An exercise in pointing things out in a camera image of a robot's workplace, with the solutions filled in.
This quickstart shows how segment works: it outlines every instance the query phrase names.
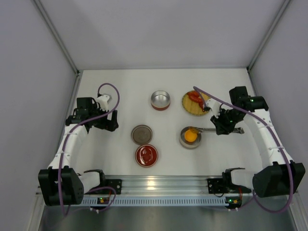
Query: white table surface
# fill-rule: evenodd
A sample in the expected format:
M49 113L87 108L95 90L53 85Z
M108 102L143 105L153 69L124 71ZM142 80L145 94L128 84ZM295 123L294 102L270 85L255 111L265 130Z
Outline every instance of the white table surface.
M245 69L152 69L152 70L88 70L84 71L77 97L97 97L100 84L114 84L120 92L118 110L119 128L114 132L92 128L76 156L76 172L102 169L106 175L190 175L213 176L233 167L260 171L261 159L251 132L243 123L244 135L202 135L202 144L184 149L179 142L180 131L186 126L213 128L212 113L194 116L181 105L183 95L193 86L230 102L229 90L247 86L253 90ZM170 94L171 104L165 111L156 111L150 105L150 96L156 90ZM116 103L116 93L110 86L101 93L113 97L110 109ZM131 131L139 124L153 130L150 142L159 152L156 164L144 168L135 160L138 148Z

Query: red food item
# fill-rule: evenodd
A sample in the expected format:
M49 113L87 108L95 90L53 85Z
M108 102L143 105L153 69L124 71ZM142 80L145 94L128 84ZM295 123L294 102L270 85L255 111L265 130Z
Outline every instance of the red food item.
M151 167L158 159L158 152L154 146L145 144L136 150L135 157L140 166Z
M201 107L202 111L204 112L204 105L203 105L203 103L199 103L199 107Z
M194 95L188 95L188 97L191 101L194 101L196 103L203 103L201 98L195 97Z
M195 97L200 97L199 93L196 92L195 90L194 90L194 91L191 91L190 94L193 95L193 96L195 96Z

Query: metal pan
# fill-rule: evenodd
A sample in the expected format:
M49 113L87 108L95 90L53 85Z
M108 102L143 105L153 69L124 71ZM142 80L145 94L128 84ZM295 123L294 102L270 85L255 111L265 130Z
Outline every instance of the metal pan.
M170 95L164 90L155 91L151 96L151 105L155 110L166 110L170 106Z
M180 133L180 144L186 148L186 149L195 149L201 144L201 138L202 135L201 133L198 133L197 139L194 142L188 142L185 140L185 132L189 129L190 127L185 127L182 129Z

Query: small pot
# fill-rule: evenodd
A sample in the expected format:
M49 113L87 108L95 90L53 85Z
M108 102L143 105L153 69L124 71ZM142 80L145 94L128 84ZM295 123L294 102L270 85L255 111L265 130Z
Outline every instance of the small pot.
M201 144L202 135L201 133L198 133L197 139L194 142L188 142L185 140L185 132L188 129L190 129L190 127L185 127L182 129L180 133L180 144L186 149L195 149Z
M155 91L151 96L151 105L155 110L166 110L170 106L170 95L164 90Z

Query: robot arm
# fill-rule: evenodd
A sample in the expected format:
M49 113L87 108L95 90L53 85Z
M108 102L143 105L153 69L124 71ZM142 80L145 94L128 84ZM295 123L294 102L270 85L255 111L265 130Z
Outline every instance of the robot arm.
M83 175L79 176L72 167L75 166L80 147L92 126L108 131L114 131L118 128L116 110L112 112L111 120L108 120L107 116L91 120L107 113L110 100L111 96L107 94L98 95L97 101L91 97L77 98L77 108L74 109L73 115L70 115L65 121L66 126L62 142L54 159L47 169L42 169L38 174L39 184L46 205L60 204L58 183L61 183L62 186L64 205L78 205L82 202L83 195L90 189L97 186L106 186L106 179L102 170L86 171ZM72 129L86 120L88 122ZM65 152L63 152L62 149L67 136L69 136L69 139L67 139ZM58 182L61 154L63 154L62 182Z
M228 185L244 186L253 189L259 197L289 194L290 185L285 160L280 153L283 148L292 170L294 180L294 192L301 182L305 168L302 163L294 163L291 156L284 147L277 147L268 127L271 128L279 143L277 132L271 122L268 106L263 97L251 97L246 87L235 87L230 90L230 98L233 105L240 107L252 114L262 118L267 125L264 125L253 116L236 109L221 109L220 103L214 99L206 102L206 110L212 110L211 121L216 127L217 134L230 134L240 121L244 121L249 127L259 150L263 170L253 172L247 169L227 169L223 175L228 179Z

